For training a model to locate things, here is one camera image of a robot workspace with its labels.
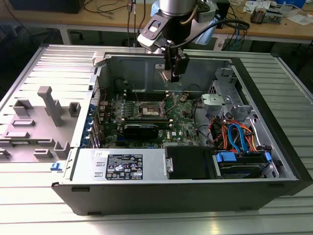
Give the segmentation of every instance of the blue plastic clip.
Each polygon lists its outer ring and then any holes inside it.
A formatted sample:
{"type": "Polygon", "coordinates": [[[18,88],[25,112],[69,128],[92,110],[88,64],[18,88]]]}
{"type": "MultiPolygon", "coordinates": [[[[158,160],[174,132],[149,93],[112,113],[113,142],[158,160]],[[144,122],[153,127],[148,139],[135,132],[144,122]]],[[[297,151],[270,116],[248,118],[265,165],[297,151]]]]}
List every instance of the blue plastic clip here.
{"type": "Polygon", "coordinates": [[[272,161],[272,157],[271,157],[270,153],[268,153],[268,152],[265,153],[265,157],[266,157],[268,162],[272,161]]]}
{"type": "Polygon", "coordinates": [[[241,141],[241,146],[243,148],[243,151],[244,152],[249,152],[248,150],[248,147],[246,145],[246,142],[245,142],[245,136],[244,136],[244,133],[243,133],[243,130],[241,129],[241,127],[238,125],[238,124],[231,124],[228,128],[228,138],[229,138],[229,142],[230,144],[237,150],[238,153],[240,153],[240,149],[239,147],[234,143],[232,137],[231,137],[231,130],[233,127],[236,127],[239,131],[239,135],[240,135],[240,141],[241,141]]]}
{"type": "Polygon", "coordinates": [[[61,171],[62,170],[62,165],[58,162],[53,163],[52,166],[50,167],[51,171],[61,171]]]}
{"type": "Polygon", "coordinates": [[[236,155],[231,152],[220,152],[216,155],[217,162],[236,162],[236,155]]]}

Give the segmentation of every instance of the warning label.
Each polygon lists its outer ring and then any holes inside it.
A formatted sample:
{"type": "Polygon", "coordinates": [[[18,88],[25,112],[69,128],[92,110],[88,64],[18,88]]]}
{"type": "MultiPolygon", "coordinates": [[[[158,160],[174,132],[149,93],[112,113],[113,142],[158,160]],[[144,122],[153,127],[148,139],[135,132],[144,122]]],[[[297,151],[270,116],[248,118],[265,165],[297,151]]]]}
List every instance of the warning label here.
{"type": "Polygon", "coordinates": [[[107,180],[142,180],[142,154],[110,154],[107,164],[107,180]]]}

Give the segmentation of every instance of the wire bundle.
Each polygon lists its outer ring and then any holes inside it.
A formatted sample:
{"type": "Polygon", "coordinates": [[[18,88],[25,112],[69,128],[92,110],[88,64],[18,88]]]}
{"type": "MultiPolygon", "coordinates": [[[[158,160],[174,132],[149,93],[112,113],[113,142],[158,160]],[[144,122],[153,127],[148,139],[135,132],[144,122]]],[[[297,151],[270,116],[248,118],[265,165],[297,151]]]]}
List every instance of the wire bundle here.
{"type": "Polygon", "coordinates": [[[211,127],[213,124],[218,124],[221,127],[222,132],[213,140],[213,144],[216,149],[224,149],[235,153],[239,153],[242,151],[257,151],[254,144],[254,133],[246,125],[243,125],[240,122],[232,119],[217,120],[216,118],[213,118],[210,125],[208,126],[208,131],[211,131],[211,127]],[[237,130],[238,132],[237,136],[234,139],[231,136],[233,130],[237,130]],[[238,142],[240,142],[242,150],[240,150],[238,145],[236,145],[236,143],[238,142]]]}

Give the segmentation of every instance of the computer case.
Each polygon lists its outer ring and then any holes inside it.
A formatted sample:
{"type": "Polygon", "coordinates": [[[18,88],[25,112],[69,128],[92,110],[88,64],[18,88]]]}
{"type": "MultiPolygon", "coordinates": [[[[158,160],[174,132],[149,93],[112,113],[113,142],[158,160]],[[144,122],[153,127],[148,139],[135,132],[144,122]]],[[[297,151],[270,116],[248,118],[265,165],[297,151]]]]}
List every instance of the computer case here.
{"type": "Polygon", "coordinates": [[[15,10],[52,11],[77,14],[85,0],[9,0],[15,10]]]}

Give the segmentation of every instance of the blue latch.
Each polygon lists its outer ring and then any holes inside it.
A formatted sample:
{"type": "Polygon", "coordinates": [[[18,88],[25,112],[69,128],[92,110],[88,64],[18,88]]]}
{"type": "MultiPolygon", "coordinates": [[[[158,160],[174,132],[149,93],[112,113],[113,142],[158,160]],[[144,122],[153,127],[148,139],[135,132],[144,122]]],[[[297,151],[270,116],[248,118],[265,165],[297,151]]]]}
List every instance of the blue latch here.
{"type": "Polygon", "coordinates": [[[216,155],[217,162],[236,162],[236,156],[231,152],[220,152],[216,155]]]}
{"type": "Polygon", "coordinates": [[[50,167],[51,171],[61,171],[61,164],[60,163],[53,163],[52,166],[50,167]]]}
{"type": "Polygon", "coordinates": [[[268,162],[272,161],[272,157],[270,156],[270,153],[265,153],[265,157],[267,159],[268,162]]]}

